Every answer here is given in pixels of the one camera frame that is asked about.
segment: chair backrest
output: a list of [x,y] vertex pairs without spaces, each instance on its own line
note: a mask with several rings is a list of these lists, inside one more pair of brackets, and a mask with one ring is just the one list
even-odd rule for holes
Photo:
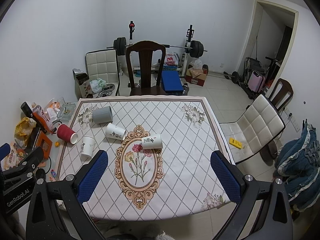
[[151,87],[151,65],[152,65],[152,55],[154,51],[161,50],[162,56],[159,65],[157,86],[160,86],[162,68],[165,58],[165,46],[158,44],[154,41],[139,41],[136,44],[127,48],[125,59],[127,61],[129,80],[131,88],[134,88],[134,79],[132,66],[130,61],[130,53],[132,51],[139,53],[139,62],[140,62],[140,72],[141,72],[141,88],[150,88]]
[[101,78],[107,83],[120,82],[115,49],[88,52],[85,55],[85,66],[90,81]]
[[279,113],[264,95],[259,95],[236,123],[254,154],[285,128]]
[[[276,94],[276,96],[271,100],[273,94],[275,93],[279,83],[282,84],[281,89],[279,90],[279,92]],[[290,83],[287,80],[284,80],[282,78],[279,78],[273,91],[271,92],[269,99],[271,100],[271,103],[274,105],[274,107],[276,107],[276,105],[284,99],[284,97],[288,94],[288,92],[290,93],[289,97],[277,108],[278,112],[281,111],[281,109],[283,109],[283,107],[288,103],[288,101],[292,98],[293,96],[293,89],[292,86],[290,85]]]

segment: yellow plastic bag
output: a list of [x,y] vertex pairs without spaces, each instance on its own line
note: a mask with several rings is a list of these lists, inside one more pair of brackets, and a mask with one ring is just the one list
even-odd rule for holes
[[32,132],[36,127],[36,122],[28,117],[24,117],[17,125],[14,131],[14,138],[22,149],[27,147],[27,143]]

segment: ornate oval frame pattern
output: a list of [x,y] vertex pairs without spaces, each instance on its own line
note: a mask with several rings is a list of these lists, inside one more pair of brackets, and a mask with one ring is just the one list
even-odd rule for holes
[[160,185],[159,179],[162,179],[164,176],[162,169],[162,149],[152,150],[155,160],[155,170],[152,179],[143,187],[134,187],[127,181],[124,176],[122,164],[127,146],[132,142],[141,140],[143,137],[149,135],[150,133],[145,131],[144,128],[138,124],[132,132],[128,133],[125,139],[121,142],[121,146],[116,150],[115,176],[117,179],[119,179],[119,187],[122,189],[125,197],[129,200],[132,200],[132,203],[138,209],[143,209],[147,203],[147,200],[153,198],[153,195],[156,193],[156,190]]

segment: table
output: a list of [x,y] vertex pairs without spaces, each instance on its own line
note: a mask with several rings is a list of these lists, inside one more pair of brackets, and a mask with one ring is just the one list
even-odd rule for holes
[[[111,106],[113,124],[127,129],[124,141],[105,137],[107,123],[79,123],[92,108]],[[156,220],[180,217],[230,202],[210,166],[220,150],[234,164],[209,103],[202,97],[134,96],[80,99],[69,126],[77,144],[61,145],[56,171],[60,179],[75,174],[83,158],[81,137],[96,139],[94,153],[108,153],[108,167],[90,200],[83,203],[97,219]],[[141,138],[160,133],[163,149],[143,150]]]

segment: doorway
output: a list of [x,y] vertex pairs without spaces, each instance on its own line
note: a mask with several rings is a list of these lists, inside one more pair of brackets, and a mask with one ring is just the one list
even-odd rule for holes
[[248,58],[258,66],[265,78],[263,88],[271,91],[283,71],[294,41],[298,12],[263,0],[255,0],[238,73],[249,80],[252,73],[245,71]]

